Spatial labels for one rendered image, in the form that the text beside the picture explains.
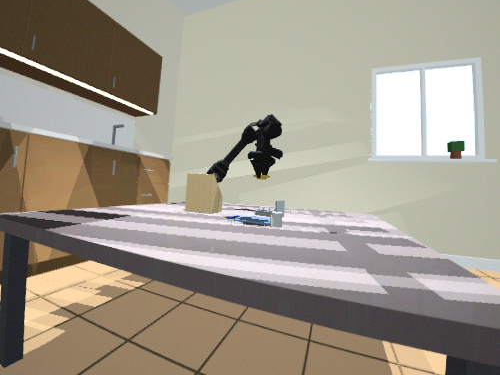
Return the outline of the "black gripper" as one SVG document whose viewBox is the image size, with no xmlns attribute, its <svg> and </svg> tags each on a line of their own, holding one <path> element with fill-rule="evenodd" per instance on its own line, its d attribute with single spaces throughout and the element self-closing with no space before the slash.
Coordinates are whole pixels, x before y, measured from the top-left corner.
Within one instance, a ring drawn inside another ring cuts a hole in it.
<svg viewBox="0 0 500 375">
<path fill-rule="evenodd" d="M 267 175 L 269 168 L 276 163 L 275 158 L 271 157 L 269 153 L 264 154 L 264 150 L 268 143 L 270 143 L 270 141 L 257 141 L 257 143 L 255 143 L 255 146 L 257 146 L 256 151 L 250 151 L 248 153 L 248 159 L 253 158 L 253 160 L 250 161 L 255 170 L 257 178 L 261 177 L 261 172 L 262 175 Z"/>
</svg>

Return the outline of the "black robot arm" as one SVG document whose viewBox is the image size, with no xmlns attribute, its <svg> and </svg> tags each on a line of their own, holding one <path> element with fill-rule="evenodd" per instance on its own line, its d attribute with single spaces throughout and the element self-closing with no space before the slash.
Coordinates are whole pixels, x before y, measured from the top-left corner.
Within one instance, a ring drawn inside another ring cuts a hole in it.
<svg viewBox="0 0 500 375">
<path fill-rule="evenodd" d="M 255 130 L 252 126 L 258 126 Z M 282 134 L 282 123 L 273 115 L 268 115 L 263 120 L 250 123 L 242 133 L 241 140 L 235 147 L 227 154 L 227 156 L 214 163 L 206 174 L 214 174 L 217 183 L 222 182 L 229 170 L 229 164 L 236 158 L 236 156 L 243 150 L 243 148 L 254 141 L 266 140 L 270 141 Z M 271 156 L 280 160 L 283 157 L 282 150 L 273 148 L 270 143 L 266 145 L 264 154 L 269 153 Z"/>
</svg>

